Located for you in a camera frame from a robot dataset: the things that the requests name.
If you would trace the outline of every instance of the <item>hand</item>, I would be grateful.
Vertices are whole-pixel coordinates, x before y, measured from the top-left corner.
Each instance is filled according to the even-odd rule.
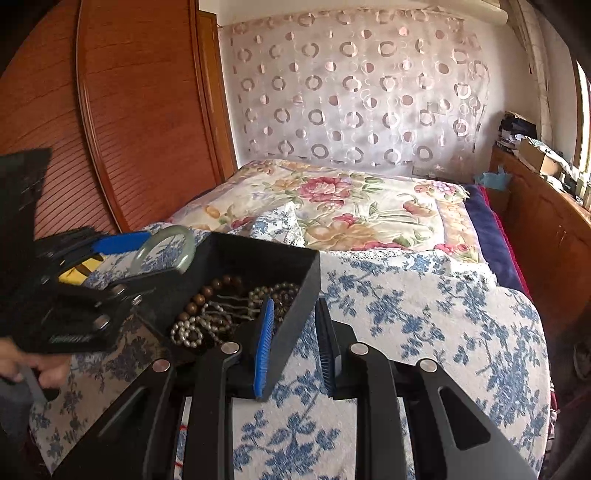
[[[40,371],[41,388],[60,388],[66,383],[70,367],[71,355],[27,355],[27,364]]]
[[[60,388],[70,372],[71,355],[36,355],[19,350],[11,339],[0,338],[0,377],[22,381],[19,365],[39,370],[41,388]]]
[[[0,377],[13,382],[22,381],[19,365],[26,364],[26,355],[8,338],[0,338]]]

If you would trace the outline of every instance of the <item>bed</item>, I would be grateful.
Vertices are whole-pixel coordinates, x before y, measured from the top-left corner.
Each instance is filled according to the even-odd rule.
[[[168,222],[191,227],[197,242],[217,230],[321,250],[332,317],[389,358],[436,358],[540,470],[550,403],[544,334],[482,191],[264,160]],[[161,244],[144,268],[165,267],[179,248],[176,240]],[[130,261],[107,257],[87,284],[124,277]],[[115,352],[75,358],[60,397],[31,415],[51,470],[160,355],[156,338],[130,319]],[[353,478],[354,417],[352,403],[324,394],[310,319],[270,400],[234,403],[236,478]]]

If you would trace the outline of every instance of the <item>blue floral bed sheet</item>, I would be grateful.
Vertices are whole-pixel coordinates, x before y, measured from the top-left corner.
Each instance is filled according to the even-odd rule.
[[[248,234],[297,245],[297,224],[290,225],[289,212],[280,216],[280,227],[261,218]],[[197,242],[209,234],[194,233]],[[170,265],[179,251],[178,240],[161,244],[144,270]],[[131,257],[109,257],[88,284],[104,288],[124,277]],[[410,364],[423,357],[436,359],[539,472],[550,375],[540,318],[523,294],[497,287],[481,271],[450,271],[449,258],[440,251],[321,252],[321,267],[322,295],[334,320],[352,325],[360,341],[388,358]],[[60,397],[31,415],[31,430],[50,470],[160,355],[155,337],[129,319],[116,352],[75,357]],[[234,400],[235,478],[353,479],[355,415],[353,401],[334,402],[324,393],[311,317],[269,401]],[[183,438],[181,432],[177,478]],[[413,478],[412,462],[408,464],[408,477]]]

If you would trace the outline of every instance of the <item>circle pattern curtain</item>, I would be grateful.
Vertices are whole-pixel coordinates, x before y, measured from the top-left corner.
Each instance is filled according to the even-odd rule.
[[[467,180],[488,94],[476,34],[424,10],[317,11],[224,27],[238,154]]]

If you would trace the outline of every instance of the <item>jewelry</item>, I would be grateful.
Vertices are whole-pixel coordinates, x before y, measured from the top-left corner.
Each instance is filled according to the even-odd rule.
[[[289,282],[277,283],[273,287],[257,287],[246,297],[220,295],[225,288],[234,287],[242,291],[242,279],[238,276],[223,275],[214,278],[191,298],[184,311],[170,330],[170,339],[175,345],[196,349],[203,345],[205,336],[215,344],[223,343],[240,323],[254,320],[260,313],[267,297],[273,299],[275,307],[274,332],[283,322],[291,304],[299,292],[299,286]]]

